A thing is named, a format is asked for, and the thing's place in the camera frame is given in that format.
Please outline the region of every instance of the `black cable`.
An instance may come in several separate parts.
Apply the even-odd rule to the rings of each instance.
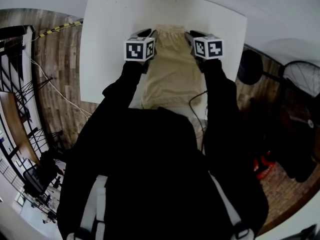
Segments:
[[[192,108],[191,102],[192,102],[194,99],[198,98],[199,96],[201,96],[201,95],[203,95],[203,94],[205,94],[205,93],[208,93],[208,90],[205,90],[204,92],[202,92],[202,93],[194,96],[192,99],[189,100],[189,107],[190,107],[190,109],[192,110],[192,112],[194,113],[194,115],[196,116],[196,118],[198,119],[199,124],[200,124],[200,126],[201,126],[201,131],[202,131],[201,153],[202,153],[203,147],[204,147],[205,130],[204,130],[204,127],[203,127],[203,125],[202,125],[202,123],[201,123],[201,120],[199,119],[199,117],[197,116],[196,112],[195,112],[194,109]]]

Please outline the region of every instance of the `white table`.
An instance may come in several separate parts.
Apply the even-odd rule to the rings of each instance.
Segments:
[[[205,0],[88,0],[80,48],[80,93],[85,102],[100,103],[102,91],[121,75],[123,42],[132,33],[157,24],[184,26],[224,39],[221,59],[226,76],[235,80],[243,51],[247,18]],[[142,75],[130,107],[138,107],[146,75]],[[203,78],[202,89],[206,90]],[[205,118],[207,95],[195,111]]]

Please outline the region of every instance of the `wooden board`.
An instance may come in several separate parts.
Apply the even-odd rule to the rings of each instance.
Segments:
[[[223,69],[229,79],[236,79],[247,27],[243,15],[205,0],[88,0],[80,48],[82,101],[102,101],[104,88],[121,75],[124,40],[157,24],[180,25],[224,39]],[[142,75],[131,107],[139,105],[145,83]],[[204,78],[202,89],[206,90]],[[202,97],[195,109],[205,118],[207,96]]]
[[[13,92],[0,91],[0,102],[5,121],[21,155],[40,165],[40,161],[30,143],[25,127],[20,120],[15,94]]]

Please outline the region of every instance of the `wooden floor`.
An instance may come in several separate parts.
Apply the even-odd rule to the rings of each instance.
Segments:
[[[78,18],[62,13],[37,9],[0,10],[0,28],[33,25],[36,34],[53,29]],[[34,59],[39,63],[48,77],[60,92],[81,108],[93,113],[97,104],[82,102],[79,86],[79,56],[82,26],[64,29],[60,32],[41,37],[35,41]],[[279,65],[262,57],[264,71],[277,75]],[[38,81],[44,80],[35,66]],[[239,108],[245,111],[250,98],[261,101],[269,109],[279,90],[279,84],[262,76],[252,86],[242,84],[238,79],[237,101]],[[86,123],[84,115],[74,106],[67,103],[49,84],[39,93],[41,110],[49,132],[63,130],[63,142],[67,148],[73,146],[78,134]],[[311,177],[304,183],[287,177],[285,171],[277,164],[268,177],[261,181],[269,202],[269,215],[263,232],[266,232],[288,219],[297,212],[320,189],[320,168],[317,166]]]

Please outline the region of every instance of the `yellow and black tape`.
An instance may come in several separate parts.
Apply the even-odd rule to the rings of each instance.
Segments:
[[[73,23],[65,23],[61,26],[57,26],[51,30],[48,30],[47,32],[44,32],[42,34],[40,34],[37,38],[43,38],[44,36],[46,35],[49,35],[49,34],[52,34],[53,32],[59,32],[60,30],[64,30],[64,29],[67,29],[67,28],[72,28],[72,27],[75,27],[75,26],[80,26],[82,25],[84,22],[83,21],[75,21]]]

